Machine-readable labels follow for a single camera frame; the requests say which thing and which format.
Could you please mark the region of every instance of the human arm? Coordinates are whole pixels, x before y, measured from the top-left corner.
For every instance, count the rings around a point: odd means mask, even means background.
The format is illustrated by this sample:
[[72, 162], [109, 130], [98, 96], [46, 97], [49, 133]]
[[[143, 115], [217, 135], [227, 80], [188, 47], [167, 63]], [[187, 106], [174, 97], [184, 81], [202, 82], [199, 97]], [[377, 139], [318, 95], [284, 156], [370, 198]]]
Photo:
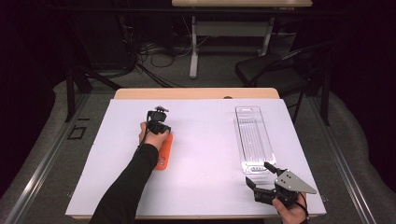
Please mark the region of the human arm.
[[[139, 142], [146, 123], [141, 123]], [[158, 150], [169, 132], [148, 133], [145, 142], [102, 197], [90, 223], [133, 223], [143, 189], [158, 161]]]
[[[305, 193], [299, 194], [297, 203], [306, 208], [305, 195]], [[305, 211], [296, 204], [288, 209], [279, 199], [273, 199], [273, 206], [282, 216], [283, 224], [300, 224], [306, 220]]]

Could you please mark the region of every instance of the hand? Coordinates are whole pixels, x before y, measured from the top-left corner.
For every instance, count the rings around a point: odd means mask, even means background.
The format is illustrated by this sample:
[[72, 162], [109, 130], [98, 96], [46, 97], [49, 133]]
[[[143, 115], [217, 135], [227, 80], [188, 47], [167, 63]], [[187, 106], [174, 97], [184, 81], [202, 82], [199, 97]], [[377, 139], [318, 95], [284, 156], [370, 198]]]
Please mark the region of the hand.
[[[297, 203], [300, 203], [302, 206], [306, 207], [304, 198], [301, 194], [299, 194]], [[305, 211], [303, 210], [303, 208], [295, 204], [287, 209], [279, 199], [273, 199], [273, 206], [282, 216], [283, 224], [300, 224], [306, 219]]]
[[[140, 123], [140, 129], [142, 131], [139, 134], [139, 143], [143, 141], [143, 137], [145, 136], [146, 122]], [[151, 144], [155, 146], [158, 150], [160, 150], [161, 146], [163, 145], [163, 141], [166, 140], [168, 135], [169, 135], [169, 130], [166, 130], [166, 132], [164, 133], [158, 133], [158, 134], [148, 132], [148, 135], [146, 136], [144, 143]]]

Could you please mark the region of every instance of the black curtain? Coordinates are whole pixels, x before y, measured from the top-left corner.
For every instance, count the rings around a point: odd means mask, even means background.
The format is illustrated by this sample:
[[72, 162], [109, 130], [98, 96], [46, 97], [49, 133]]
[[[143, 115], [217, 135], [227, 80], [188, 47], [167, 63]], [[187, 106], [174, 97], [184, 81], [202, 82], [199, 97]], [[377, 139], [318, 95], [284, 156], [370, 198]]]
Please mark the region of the black curtain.
[[65, 79], [49, 27], [35, 1], [3, 1], [0, 18], [0, 195], [21, 169]]
[[342, 20], [305, 20], [293, 48], [336, 41], [331, 91], [360, 123], [368, 141], [370, 162], [396, 192], [396, 17], [392, 1], [313, 2], [313, 8], [348, 8], [349, 14]]

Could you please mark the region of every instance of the black device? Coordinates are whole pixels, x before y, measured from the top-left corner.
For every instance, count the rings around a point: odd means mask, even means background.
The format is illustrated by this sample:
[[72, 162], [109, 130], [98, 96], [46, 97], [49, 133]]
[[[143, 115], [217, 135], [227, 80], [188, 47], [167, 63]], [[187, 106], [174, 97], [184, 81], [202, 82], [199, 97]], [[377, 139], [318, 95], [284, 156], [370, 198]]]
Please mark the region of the black device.
[[169, 112], [169, 110], [163, 108], [162, 106], [157, 106], [155, 107], [155, 111], [150, 110], [148, 112], [148, 129], [152, 133], [164, 133], [166, 130], [169, 130], [171, 132], [171, 127], [164, 125], [163, 122], [166, 119], [166, 114], [164, 112]]
[[257, 188], [256, 184], [246, 176], [247, 186], [254, 192], [254, 200], [259, 203], [267, 203], [272, 205], [272, 200], [278, 198], [286, 207], [293, 204], [300, 206], [308, 217], [306, 207], [297, 202], [298, 195], [301, 192], [316, 194], [317, 191], [306, 184], [302, 179], [290, 170], [281, 170], [275, 168], [271, 163], [265, 162], [264, 167], [271, 173], [277, 175], [274, 189]]

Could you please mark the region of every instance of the plastic container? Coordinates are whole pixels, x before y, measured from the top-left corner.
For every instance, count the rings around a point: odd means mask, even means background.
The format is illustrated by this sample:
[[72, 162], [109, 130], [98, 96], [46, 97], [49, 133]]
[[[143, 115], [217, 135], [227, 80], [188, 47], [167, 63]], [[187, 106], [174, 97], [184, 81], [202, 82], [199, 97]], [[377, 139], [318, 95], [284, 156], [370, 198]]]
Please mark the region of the plastic container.
[[264, 162], [275, 164], [276, 159], [260, 108], [258, 106], [237, 106], [234, 123], [244, 174], [268, 174]]

